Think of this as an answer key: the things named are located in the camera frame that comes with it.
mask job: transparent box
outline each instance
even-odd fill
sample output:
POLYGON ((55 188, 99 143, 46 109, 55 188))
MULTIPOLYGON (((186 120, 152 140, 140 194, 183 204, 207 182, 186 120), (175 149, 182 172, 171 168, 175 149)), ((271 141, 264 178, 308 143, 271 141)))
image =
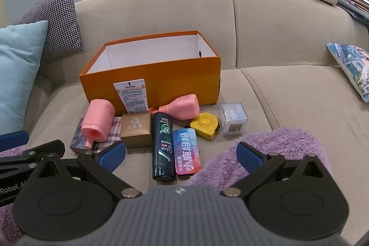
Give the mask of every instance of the transparent box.
POLYGON ((242 103, 222 104, 218 121, 222 136, 228 136, 243 133, 248 117, 242 103))

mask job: brown gift box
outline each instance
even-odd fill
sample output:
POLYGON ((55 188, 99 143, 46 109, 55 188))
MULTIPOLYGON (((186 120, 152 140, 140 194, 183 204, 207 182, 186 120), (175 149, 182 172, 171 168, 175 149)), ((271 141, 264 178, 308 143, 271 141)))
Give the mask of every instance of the brown gift box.
POLYGON ((127 148, 152 147, 150 112, 123 114, 120 138, 127 148))
POLYGON ((127 113, 114 83, 143 78, 149 108, 196 94, 199 105, 218 101, 220 56, 198 31, 164 33, 105 43, 82 70, 87 100, 109 100, 127 113))

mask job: orange box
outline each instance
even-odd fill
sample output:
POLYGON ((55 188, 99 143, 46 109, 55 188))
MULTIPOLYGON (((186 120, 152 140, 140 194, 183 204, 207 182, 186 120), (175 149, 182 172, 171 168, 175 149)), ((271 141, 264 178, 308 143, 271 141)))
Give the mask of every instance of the orange box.
POLYGON ((198 31, 164 33, 105 43, 79 75, 88 101, 109 100, 127 113, 114 83, 143 78, 149 108, 196 94, 200 105, 218 101, 220 56, 198 31))

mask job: sofa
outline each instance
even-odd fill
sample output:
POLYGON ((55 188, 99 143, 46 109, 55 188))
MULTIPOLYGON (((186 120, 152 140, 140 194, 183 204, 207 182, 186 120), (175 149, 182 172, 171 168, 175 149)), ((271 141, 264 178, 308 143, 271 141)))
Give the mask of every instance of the sofa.
MULTIPOLYGON (((369 104, 328 52, 328 42, 369 49, 368 30, 344 10, 319 0, 82 0, 75 4, 82 51, 41 64, 24 129, 34 147, 69 145, 88 108, 79 73, 104 42, 198 30, 221 56, 217 104, 241 102, 246 132, 301 128, 324 146, 350 208, 343 237, 354 244, 369 230, 369 104)), ((234 137, 198 139, 204 165, 234 137)), ((143 193, 152 179, 150 148, 128 151, 114 174, 143 193)))

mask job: pink bottle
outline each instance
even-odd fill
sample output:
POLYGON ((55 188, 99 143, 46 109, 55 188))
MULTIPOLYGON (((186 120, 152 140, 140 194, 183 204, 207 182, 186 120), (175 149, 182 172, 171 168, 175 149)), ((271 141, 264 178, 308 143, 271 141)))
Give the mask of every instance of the pink bottle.
POLYGON ((189 94, 176 98, 168 105, 162 105, 159 107, 159 110, 150 109, 150 111, 151 114, 163 112, 179 120, 188 120, 199 116, 200 107, 197 96, 195 94, 189 94))
POLYGON ((91 101, 81 127, 82 134, 87 138, 88 148, 92 147, 94 141, 105 142, 108 139, 114 115, 115 109, 110 101, 105 99, 91 101))

